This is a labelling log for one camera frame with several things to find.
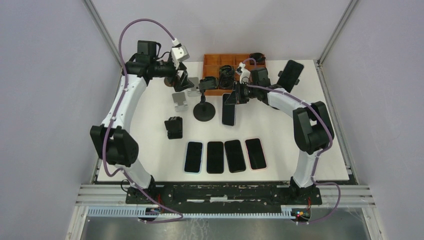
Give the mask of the white folding phone stand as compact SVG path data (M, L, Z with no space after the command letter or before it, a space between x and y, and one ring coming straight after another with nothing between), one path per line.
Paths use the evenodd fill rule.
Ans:
M176 112L184 112L188 110L188 102L184 91L175 92L172 95L174 110Z

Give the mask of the black round phone stand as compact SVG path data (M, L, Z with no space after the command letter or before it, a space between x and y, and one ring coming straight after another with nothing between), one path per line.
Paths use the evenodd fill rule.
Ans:
M193 108L193 116L200 122L208 122L212 120L216 114L213 104L206 101L206 90L216 90L218 88L218 79L214 76L206 76L201 79L198 84L200 91L200 102Z

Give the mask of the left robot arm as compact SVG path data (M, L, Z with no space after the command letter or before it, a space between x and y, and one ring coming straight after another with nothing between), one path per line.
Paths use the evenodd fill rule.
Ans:
M139 188L137 196L145 204L156 200L157 190L151 186L153 176L138 160L139 145L129 133L139 99L153 78L165 79L175 92L194 86L183 63L190 57L187 48L178 40L172 43L168 59L164 61L158 56L160 43L138 41L136 53L123 66L111 109L101 124L92 126L89 132L103 166L114 166L123 173L134 188Z

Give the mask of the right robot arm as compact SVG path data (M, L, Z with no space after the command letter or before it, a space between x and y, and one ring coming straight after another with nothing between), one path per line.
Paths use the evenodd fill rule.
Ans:
M302 204L316 187L315 173L321 154L333 145L335 134L326 104L322 101L308 103L281 84L271 84L265 67L247 70L244 64L240 64L235 72L239 80L233 84L225 104L241 105L257 99L292 118L299 156L296 170L290 178L288 196L293 203Z

